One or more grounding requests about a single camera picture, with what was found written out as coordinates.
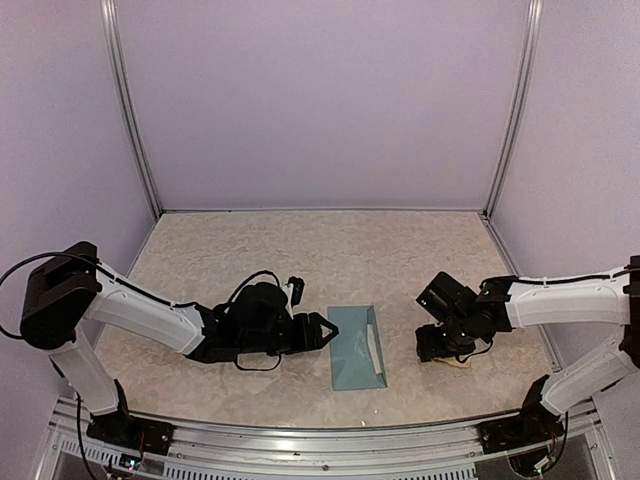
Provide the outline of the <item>yellow paper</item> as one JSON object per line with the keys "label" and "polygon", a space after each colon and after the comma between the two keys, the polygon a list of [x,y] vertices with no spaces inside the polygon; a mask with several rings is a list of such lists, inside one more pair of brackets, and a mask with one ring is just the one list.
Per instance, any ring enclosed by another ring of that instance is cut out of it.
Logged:
{"label": "yellow paper", "polygon": [[434,362],[442,363],[454,368],[459,369],[469,369],[471,367],[471,361],[462,362],[455,357],[446,357],[446,358],[435,358]]}

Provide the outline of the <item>blue envelope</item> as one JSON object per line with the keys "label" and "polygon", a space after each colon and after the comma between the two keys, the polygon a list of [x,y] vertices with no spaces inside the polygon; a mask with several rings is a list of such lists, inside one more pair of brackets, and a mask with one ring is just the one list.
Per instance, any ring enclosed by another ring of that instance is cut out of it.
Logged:
{"label": "blue envelope", "polygon": [[331,306],[329,321],[339,334],[329,342],[334,391],[388,387],[383,349],[373,305]]}

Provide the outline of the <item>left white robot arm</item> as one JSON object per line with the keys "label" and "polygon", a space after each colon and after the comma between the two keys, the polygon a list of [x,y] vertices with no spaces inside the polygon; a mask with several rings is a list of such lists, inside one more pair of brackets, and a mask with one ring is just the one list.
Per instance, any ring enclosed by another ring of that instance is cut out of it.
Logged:
{"label": "left white robot arm", "polygon": [[163,345],[200,364],[237,365],[244,354],[285,355],[323,349],[339,328],[318,312],[297,313],[305,283],[281,282],[269,270],[246,278],[229,299],[208,308],[179,303],[144,290],[79,242],[65,251],[45,252],[10,267],[2,279],[34,264],[25,291],[19,333],[8,338],[46,352],[79,395],[102,430],[121,445],[140,434],[137,418],[126,412],[126,396],[98,360],[80,330],[93,321]]}

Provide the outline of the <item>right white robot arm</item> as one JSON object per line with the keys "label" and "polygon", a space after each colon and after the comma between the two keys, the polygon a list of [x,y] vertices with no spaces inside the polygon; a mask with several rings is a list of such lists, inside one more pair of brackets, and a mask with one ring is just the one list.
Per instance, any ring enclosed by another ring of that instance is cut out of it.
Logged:
{"label": "right white robot arm", "polygon": [[491,277],[480,290],[439,272],[417,303],[434,323],[416,331],[419,359],[453,358],[464,363],[477,341],[493,343],[498,333],[551,324],[607,323],[615,331],[598,347],[558,373],[537,381],[513,419],[511,433],[535,442],[575,404],[639,370],[639,259],[609,271],[577,277]]}

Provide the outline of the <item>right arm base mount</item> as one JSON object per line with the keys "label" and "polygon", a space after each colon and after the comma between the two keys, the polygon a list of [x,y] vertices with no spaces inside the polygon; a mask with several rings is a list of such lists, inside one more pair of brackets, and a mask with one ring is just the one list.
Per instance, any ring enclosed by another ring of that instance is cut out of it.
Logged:
{"label": "right arm base mount", "polygon": [[482,422],[477,430],[484,454],[545,442],[565,433],[560,416],[538,404],[523,407],[514,416]]}

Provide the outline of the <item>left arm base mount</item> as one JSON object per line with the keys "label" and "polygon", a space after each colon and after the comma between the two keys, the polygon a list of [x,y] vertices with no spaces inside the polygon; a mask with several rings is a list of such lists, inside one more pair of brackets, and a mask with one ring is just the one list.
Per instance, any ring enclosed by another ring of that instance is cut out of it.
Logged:
{"label": "left arm base mount", "polygon": [[115,411],[106,415],[92,415],[87,435],[105,443],[166,456],[172,443],[173,424],[132,416]]}

